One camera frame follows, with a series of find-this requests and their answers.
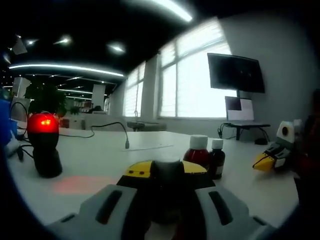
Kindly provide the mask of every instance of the black stand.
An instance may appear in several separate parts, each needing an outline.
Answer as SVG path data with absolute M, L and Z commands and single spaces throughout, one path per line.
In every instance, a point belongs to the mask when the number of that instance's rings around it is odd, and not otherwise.
M 43 178 L 54 178 L 62 173 L 59 153 L 54 150 L 33 149 L 34 165 Z
M 227 123 L 229 128 L 236 128 L 236 136 L 235 139 L 237 141 L 240 140 L 241 130 L 250 130 L 252 128 L 258 128 L 263 132 L 263 135 L 267 135 L 266 131 L 262 128 L 270 127 L 270 124 L 243 124 L 243 123 Z

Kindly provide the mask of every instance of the table surface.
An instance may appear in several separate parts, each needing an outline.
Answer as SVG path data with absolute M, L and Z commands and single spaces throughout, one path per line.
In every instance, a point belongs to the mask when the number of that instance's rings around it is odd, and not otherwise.
M 61 128 L 68 135 L 89 136 L 90 131 Z M 128 132 L 130 149 L 125 150 L 123 132 L 95 131 L 91 138 L 60 136 L 57 150 L 63 173 L 40 178 L 33 160 L 25 154 L 8 159 L 9 169 L 27 205 L 43 224 L 69 213 L 78 213 L 83 201 L 108 184 L 116 184 L 132 164 L 144 160 L 183 159 L 190 136 L 173 132 Z M 250 215 L 279 227 L 298 204 L 292 172 L 276 174 L 254 170 L 255 157 L 267 146 L 224 140 L 226 154 L 222 179 L 214 181 L 244 201 Z M 25 148 L 32 153 L 32 147 Z

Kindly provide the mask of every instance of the black ceiling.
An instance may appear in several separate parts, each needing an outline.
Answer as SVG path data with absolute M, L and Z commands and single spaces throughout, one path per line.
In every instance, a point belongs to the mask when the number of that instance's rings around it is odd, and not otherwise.
M 261 4 L 252 5 L 249 1 L 241 1 L 241 4 L 212 0 L 175 1 L 192 15 L 191 22 L 153 6 L 150 0 L 12 0 L 10 6 L 6 6 L 10 14 L 2 22 L 5 24 L 2 29 L 4 38 L 1 40 L 1 54 L 8 54 L 12 65 L 56 63 L 127 75 L 140 63 L 154 56 L 165 43 L 204 19 L 261 7 Z M 27 53 L 15 55 L 9 48 L 17 41 L 17 35 L 21 36 L 24 43 L 27 40 L 37 42 L 32 46 L 26 45 Z M 70 44 L 53 44 L 64 35 L 70 36 Z M 111 52 L 107 48 L 111 42 L 123 44 L 125 54 Z M 92 91 L 93 83 L 104 81 L 119 84 L 125 79 L 52 68 L 9 70 L 8 65 L 0 59 L 0 79 L 7 84 L 13 79 L 11 76 L 29 74 L 27 78 L 53 81 L 64 89 L 81 87 L 81 90 Z M 68 80 L 73 77 L 86 79 Z M 115 84 L 106 84 L 106 94 L 112 93 Z

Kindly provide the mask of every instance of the red bottle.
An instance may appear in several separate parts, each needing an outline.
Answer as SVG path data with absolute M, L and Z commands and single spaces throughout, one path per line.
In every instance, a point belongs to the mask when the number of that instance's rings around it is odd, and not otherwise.
M 220 179 L 224 169 L 226 154 L 222 151 L 223 139 L 212 140 L 212 151 L 209 153 L 210 166 L 208 173 L 211 179 Z
M 192 135 L 190 137 L 190 148 L 184 154 L 184 161 L 199 164 L 209 168 L 209 152 L 207 151 L 208 137 L 205 135 Z

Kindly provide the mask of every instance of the red led lamp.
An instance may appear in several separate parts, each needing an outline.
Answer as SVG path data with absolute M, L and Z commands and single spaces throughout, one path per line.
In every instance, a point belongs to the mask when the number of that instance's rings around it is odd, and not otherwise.
M 54 178 L 61 174 L 62 166 L 56 146 L 59 124 L 50 113 L 36 113 L 28 119 L 28 138 L 33 146 L 34 165 L 40 176 Z

